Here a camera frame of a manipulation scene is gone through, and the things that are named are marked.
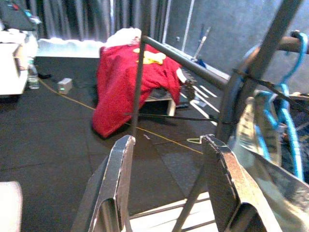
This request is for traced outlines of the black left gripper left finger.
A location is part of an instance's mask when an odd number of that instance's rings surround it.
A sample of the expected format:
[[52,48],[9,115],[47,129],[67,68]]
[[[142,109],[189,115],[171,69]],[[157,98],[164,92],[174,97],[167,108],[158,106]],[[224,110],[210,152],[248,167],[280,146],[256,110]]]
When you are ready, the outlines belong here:
[[87,182],[71,232],[133,232],[128,197],[135,137],[113,145]]

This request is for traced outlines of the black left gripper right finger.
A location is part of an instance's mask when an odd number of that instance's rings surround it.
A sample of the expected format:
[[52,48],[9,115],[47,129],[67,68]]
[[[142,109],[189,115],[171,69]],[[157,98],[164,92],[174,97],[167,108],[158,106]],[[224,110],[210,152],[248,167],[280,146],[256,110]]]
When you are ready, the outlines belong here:
[[202,138],[205,172],[219,232],[282,232],[261,189],[236,155],[213,136]]

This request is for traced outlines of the blue plastic hanger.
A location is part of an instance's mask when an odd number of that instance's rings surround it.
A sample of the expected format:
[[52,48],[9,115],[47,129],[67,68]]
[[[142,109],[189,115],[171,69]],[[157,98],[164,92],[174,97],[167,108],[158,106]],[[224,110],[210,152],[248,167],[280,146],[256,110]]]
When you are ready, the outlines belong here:
[[[296,60],[295,65],[291,68],[291,70],[282,77],[281,81],[279,83],[270,84],[269,89],[272,91],[260,91],[257,93],[257,96],[264,97],[265,103],[263,106],[263,116],[266,117],[267,121],[270,123],[271,129],[274,131],[277,131],[279,129],[279,125],[281,123],[284,123],[287,126],[287,134],[289,138],[289,144],[290,144],[290,151],[292,155],[292,161],[294,165],[294,176],[296,176],[300,180],[304,180],[303,175],[303,165],[302,165],[302,158],[301,158],[301,152],[300,152],[300,145],[296,133],[295,124],[292,120],[292,117],[289,113],[289,107],[290,103],[288,101],[289,97],[289,88],[288,88],[288,81],[293,76],[293,74],[297,71],[299,66],[302,64],[304,55],[307,52],[308,48],[308,36],[307,34],[300,32],[298,30],[294,30],[291,32],[291,36],[293,38],[297,38],[300,43],[300,49],[299,49],[299,56]],[[277,118],[273,116],[271,113],[271,103],[272,99],[275,97],[281,98],[281,105],[279,108],[279,112],[277,114]]]

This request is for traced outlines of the grey shorts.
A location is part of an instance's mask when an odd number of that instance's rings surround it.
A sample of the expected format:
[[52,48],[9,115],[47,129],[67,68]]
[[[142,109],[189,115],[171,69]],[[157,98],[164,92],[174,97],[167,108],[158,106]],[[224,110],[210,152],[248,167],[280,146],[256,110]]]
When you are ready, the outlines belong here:
[[309,232],[309,184],[283,167],[281,136],[263,114],[265,97],[248,97],[232,148],[263,192],[283,232]]

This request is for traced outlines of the white low table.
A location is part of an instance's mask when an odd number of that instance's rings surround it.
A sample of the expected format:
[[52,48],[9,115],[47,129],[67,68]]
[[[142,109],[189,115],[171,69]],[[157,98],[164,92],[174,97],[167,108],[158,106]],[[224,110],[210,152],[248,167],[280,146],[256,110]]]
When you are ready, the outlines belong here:
[[155,88],[151,92],[150,96],[145,101],[146,102],[166,101],[166,102],[168,102],[167,115],[168,116],[174,116],[175,115],[176,103],[173,100],[171,94],[163,88]]

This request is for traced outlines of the grey upholstered ottoman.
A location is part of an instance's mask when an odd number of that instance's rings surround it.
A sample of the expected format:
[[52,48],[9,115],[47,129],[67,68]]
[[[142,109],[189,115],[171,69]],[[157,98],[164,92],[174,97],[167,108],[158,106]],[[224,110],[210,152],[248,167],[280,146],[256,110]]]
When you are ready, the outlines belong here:
[[0,232],[21,232],[23,196],[18,182],[0,182]]

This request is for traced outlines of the red cloth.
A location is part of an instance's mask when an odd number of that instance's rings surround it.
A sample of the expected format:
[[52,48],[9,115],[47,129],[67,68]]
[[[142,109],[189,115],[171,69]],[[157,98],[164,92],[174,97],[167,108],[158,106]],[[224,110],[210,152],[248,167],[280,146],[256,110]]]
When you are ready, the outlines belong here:
[[[139,45],[102,47],[97,71],[98,104],[93,114],[93,128],[109,137],[131,119],[133,111]],[[177,76],[179,63],[169,57],[162,64],[144,63],[139,106],[152,91],[167,90],[175,103],[179,102],[181,81]]]

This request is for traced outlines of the small grey box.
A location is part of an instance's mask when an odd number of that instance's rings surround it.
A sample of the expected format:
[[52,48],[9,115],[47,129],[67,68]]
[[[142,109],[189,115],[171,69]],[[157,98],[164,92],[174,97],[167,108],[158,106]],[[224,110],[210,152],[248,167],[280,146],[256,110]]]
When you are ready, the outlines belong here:
[[57,83],[57,89],[60,94],[66,95],[72,89],[72,79],[64,78]]

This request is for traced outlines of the black metal clothes rack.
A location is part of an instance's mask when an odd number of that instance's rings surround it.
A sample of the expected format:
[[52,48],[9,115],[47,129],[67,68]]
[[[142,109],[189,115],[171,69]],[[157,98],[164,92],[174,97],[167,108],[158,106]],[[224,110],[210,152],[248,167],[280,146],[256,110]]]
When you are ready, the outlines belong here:
[[[137,128],[140,88],[143,75],[143,57],[145,46],[149,44],[195,74],[204,78],[213,86],[224,90],[225,93],[221,102],[219,118],[217,119],[218,126],[216,129],[215,138],[226,143],[244,109],[245,98],[249,96],[250,92],[253,91],[257,85],[262,85],[269,89],[271,82],[262,80],[262,76],[265,73],[274,53],[278,50],[299,52],[301,46],[300,41],[292,36],[286,37],[284,36],[284,33],[286,32],[302,2],[303,0],[282,0],[282,3],[272,21],[271,26],[268,29],[267,34],[264,37],[262,44],[256,47],[245,57],[241,66],[234,70],[233,75],[229,80],[224,80],[221,76],[202,68],[193,61],[188,60],[158,41],[150,38],[148,36],[150,19],[145,19],[143,22],[143,29],[140,39],[140,55],[132,112],[132,129],[136,130]],[[305,111],[305,108],[302,105],[298,104],[290,97],[288,101],[300,111]],[[189,213],[193,208],[204,184],[207,184],[205,163],[200,170],[183,210],[177,218],[172,232],[182,232],[182,226],[188,218]]]

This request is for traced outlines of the clear water bottle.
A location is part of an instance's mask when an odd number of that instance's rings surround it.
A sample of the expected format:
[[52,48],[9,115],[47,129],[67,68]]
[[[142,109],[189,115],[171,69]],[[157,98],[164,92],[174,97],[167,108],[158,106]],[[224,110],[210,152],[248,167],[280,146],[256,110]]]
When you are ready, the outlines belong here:
[[39,77],[34,60],[28,62],[28,86],[30,89],[39,89]]

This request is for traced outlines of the yellow cloth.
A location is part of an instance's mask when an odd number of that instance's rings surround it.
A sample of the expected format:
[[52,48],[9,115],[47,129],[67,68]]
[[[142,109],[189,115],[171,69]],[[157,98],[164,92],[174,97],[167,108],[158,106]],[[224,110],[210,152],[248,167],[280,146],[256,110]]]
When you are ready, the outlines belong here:
[[166,59],[166,55],[164,53],[153,53],[150,51],[144,51],[143,64],[152,64],[156,63],[159,65],[163,64],[163,60]]

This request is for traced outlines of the blue mop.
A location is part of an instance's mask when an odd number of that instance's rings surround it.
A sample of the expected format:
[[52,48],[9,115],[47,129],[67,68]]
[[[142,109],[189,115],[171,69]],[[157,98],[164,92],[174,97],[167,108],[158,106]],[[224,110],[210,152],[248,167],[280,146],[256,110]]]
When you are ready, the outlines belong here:
[[196,63],[196,64],[202,66],[202,67],[205,68],[205,69],[207,68],[207,67],[206,67],[206,63],[203,61],[202,58],[199,57],[199,54],[200,54],[200,52],[201,52],[201,49],[202,49],[204,43],[205,43],[206,40],[207,40],[207,37],[208,37],[208,34],[209,34],[210,30],[211,30],[211,27],[207,27],[207,29],[205,29],[205,24],[202,24],[202,25],[201,25],[199,44],[198,44],[198,47],[197,47],[197,50],[196,50],[194,56],[191,58],[191,60],[192,60],[194,63]]

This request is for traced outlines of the white shelf unit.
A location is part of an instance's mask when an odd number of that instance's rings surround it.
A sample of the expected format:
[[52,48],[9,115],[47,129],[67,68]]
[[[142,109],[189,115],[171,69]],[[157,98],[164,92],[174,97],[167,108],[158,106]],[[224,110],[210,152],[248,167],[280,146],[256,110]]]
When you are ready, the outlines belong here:
[[24,92],[28,65],[36,57],[37,50],[33,31],[0,31],[0,97]]

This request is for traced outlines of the dark pleated curtain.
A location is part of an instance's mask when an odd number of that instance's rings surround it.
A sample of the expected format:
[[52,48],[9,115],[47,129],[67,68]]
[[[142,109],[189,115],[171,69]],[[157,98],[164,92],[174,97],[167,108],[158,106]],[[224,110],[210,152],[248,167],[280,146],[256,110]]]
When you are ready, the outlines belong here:
[[122,28],[142,28],[163,37],[168,0],[21,0],[41,20],[40,38],[106,41]]

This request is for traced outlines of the dark bag with blue trim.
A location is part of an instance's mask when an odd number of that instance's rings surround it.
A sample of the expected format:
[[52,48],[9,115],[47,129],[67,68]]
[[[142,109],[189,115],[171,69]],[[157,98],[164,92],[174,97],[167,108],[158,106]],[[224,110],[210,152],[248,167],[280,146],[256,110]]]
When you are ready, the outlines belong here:
[[22,0],[0,0],[0,25],[3,30],[36,31],[41,20],[26,9]]

